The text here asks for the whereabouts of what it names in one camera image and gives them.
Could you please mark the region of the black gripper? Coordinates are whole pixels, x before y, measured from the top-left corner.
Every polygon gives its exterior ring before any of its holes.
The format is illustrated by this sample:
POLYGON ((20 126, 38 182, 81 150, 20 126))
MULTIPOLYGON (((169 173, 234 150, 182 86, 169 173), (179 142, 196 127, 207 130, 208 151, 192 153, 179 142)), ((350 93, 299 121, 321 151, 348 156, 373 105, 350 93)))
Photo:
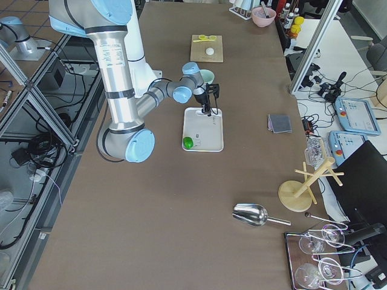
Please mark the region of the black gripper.
POLYGON ((197 88, 193 91, 196 101, 202 106, 202 113, 208 117, 211 116, 211 107, 209 104, 209 96, 206 88, 197 88))

